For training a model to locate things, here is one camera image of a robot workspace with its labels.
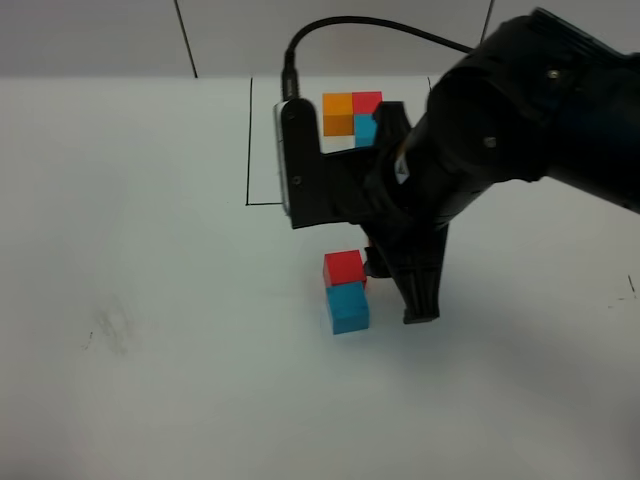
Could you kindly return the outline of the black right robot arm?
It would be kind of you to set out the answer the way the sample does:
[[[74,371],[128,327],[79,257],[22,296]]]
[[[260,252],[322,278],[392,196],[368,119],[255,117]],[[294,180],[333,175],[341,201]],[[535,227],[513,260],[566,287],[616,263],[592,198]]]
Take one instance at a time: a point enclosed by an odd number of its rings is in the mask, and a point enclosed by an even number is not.
[[[491,186],[551,177],[639,208],[639,58],[536,9],[504,22],[431,89],[420,121],[375,110],[372,145],[322,151],[291,39],[275,107],[283,208],[294,228],[347,222],[366,269],[392,279],[406,323],[434,320],[449,223]]]

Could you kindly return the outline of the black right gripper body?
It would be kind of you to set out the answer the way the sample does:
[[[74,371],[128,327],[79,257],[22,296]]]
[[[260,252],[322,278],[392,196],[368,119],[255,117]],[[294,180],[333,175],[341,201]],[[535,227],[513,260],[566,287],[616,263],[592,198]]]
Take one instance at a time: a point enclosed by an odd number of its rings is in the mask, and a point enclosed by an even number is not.
[[[321,150],[322,180],[318,184],[316,209],[307,222],[295,229],[350,223],[360,226],[369,239],[390,250],[421,232],[437,231],[426,221],[412,218],[402,206],[395,188],[394,154],[409,133],[410,124],[402,103],[385,101],[374,112],[377,133],[373,146],[333,153]]]

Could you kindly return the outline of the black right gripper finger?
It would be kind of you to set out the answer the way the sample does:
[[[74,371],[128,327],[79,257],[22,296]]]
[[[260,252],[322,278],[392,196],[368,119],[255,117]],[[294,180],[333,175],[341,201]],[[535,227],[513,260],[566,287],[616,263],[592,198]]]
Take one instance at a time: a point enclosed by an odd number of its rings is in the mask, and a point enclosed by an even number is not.
[[[421,232],[387,254],[387,266],[405,303],[404,324],[440,317],[439,290],[447,237],[447,227]]]
[[[393,277],[388,260],[392,256],[391,250],[385,245],[378,245],[372,239],[365,247],[366,261],[364,271],[368,277],[389,279]]]

